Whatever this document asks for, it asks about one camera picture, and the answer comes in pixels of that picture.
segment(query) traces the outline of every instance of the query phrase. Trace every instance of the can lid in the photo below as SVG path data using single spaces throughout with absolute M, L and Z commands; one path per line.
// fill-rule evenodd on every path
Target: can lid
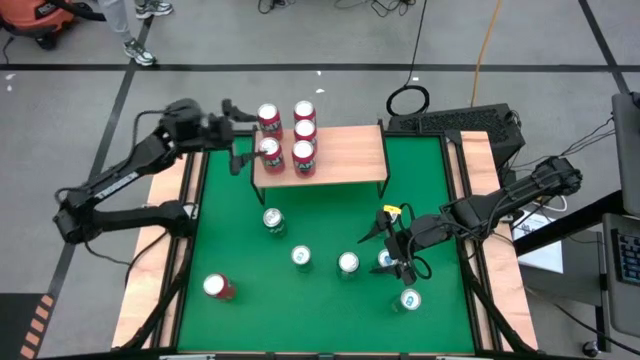
M 307 100 L 302 100 L 296 104 L 294 111 L 300 116 L 309 116 L 313 113 L 313 105 Z
M 264 138 L 260 141 L 260 151 L 266 152 L 267 155 L 273 155 L 278 151 L 280 144 L 275 138 Z
M 276 227 L 282 221 L 282 213 L 276 208 L 267 209 L 262 216 L 262 221 L 267 227 Z
M 378 253 L 378 264 L 380 266 L 391 266 L 398 263 L 398 260 L 392 259 L 391 255 L 389 255 L 389 250 L 382 249 Z
M 340 255 L 340 258 L 338 259 L 338 265 L 344 272 L 354 272 L 358 270 L 360 260 L 358 260 L 358 256 L 356 254 L 352 252 L 346 252 Z
M 406 289 L 402 292 L 402 295 L 400 295 L 400 302 L 407 310 L 416 310 L 420 307 L 422 298 L 417 291 L 413 289 Z
M 204 280 L 204 292 L 208 295 L 218 295 L 224 289 L 224 278 L 220 274 L 212 274 Z
M 316 129 L 316 125 L 310 120 L 300 120 L 295 126 L 295 131 L 298 135 L 309 136 L 313 134 Z
M 278 108 L 273 104 L 263 104 L 258 108 L 258 117 L 269 120 L 276 117 Z
M 305 140 L 296 142 L 293 144 L 293 155 L 301 159 L 308 158 L 313 155 L 313 144 Z
M 298 245 L 291 251 L 291 260 L 297 265 L 304 265 L 311 260 L 311 250 L 304 245 Z

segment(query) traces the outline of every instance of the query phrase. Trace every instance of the black keyboard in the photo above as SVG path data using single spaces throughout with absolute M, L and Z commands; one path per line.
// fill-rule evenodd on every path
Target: black keyboard
M 618 280 L 640 286 L 640 237 L 615 231 L 613 236 L 614 259 Z

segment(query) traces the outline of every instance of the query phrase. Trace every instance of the upright can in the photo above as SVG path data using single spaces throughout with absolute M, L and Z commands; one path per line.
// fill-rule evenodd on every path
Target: upright can
M 310 177 L 316 173 L 316 150 L 308 141 L 302 140 L 293 144 L 293 165 L 300 177 Z
M 262 215 L 262 222 L 267 230 L 276 237 L 283 237 L 287 234 L 287 224 L 284 215 L 276 208 L 267 209 Z
M 298 101 L 296 106 L 293 107 L 293 119 L 296 123 L 300 120 L 311 120 L 316 124 L 316 109 L 307 100 Z
M 293 135 L 296 141 L 308 141 L 313 145 L 314 149 L 318 148 L 318 131 L 316 124 L 311 120 L 300 120 L 293 128 Z
M 418 309 L 421 303 L 422 298 L 417 291 L 413 289 L 406 289 L 402 292 L 400 297 L 393 301 L 391 309 L 398 313 L 406 313 Z
M 392 266 L 398 263 L 398 260 L 392 259 L 391 255 L 389 255 L 389 250 L 382 249 L 378 253 L 378 258 L 374 263 L 374 267 L 387 267 Z
M 311 250 L 304 245 L 298 245 L 293 248 L 291 251 L 291 260 L 300 272 L 309 272 L 313 267 L 313 265 L 311 265 Z
M 358 256 L 352 252 L 346 252 L 338 258 L 338 276 L 344 280 L 353 279 L 360 268 Z
M 282 121 L 280 111 L 273 104 L 263 104 L 258 108 L 258 122 L 265 137 L 282 140 Z
M 236 296 L 236 287 L 222 274 L 207 276 L 203 284 L 204 292 L 216 299 L 229 301 Z
M 262 152 L 262 164 L 270 174 L 279 174 L 284 171 L 284 155 L 282 146 L 275 138 L 264 138 L 258 146 Z

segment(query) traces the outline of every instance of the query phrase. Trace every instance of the white sneaker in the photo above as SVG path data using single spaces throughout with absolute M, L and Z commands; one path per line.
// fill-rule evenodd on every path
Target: white sneaker
M 146 19 L 153 16 L 169 15 L 173 11 L 173 5 L 160 1 L 149 0 L 144 6 L 136 6 L 136 17 L 138 19 Z
M 124 53 L 135 60 L 138 65 L 151 66 L 156 62 L 156 57 L 147 51 L 136 39 L 124 43 Z

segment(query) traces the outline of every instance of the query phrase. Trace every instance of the wooden platform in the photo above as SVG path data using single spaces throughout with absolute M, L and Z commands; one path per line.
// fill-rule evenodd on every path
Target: wooden platform
M 291 149 L 295 142 L 293 130 L 284 130 L 280 145 L 284 152 L 284 172 L 268 174 L 257 160 L 253 182 L 258 188 L 384 182 L 387 166 L 379 125 L 318 128 L 316 173 L 310 178 L 296 176 Z M 257 151 L 262 132 L 256 133 Z

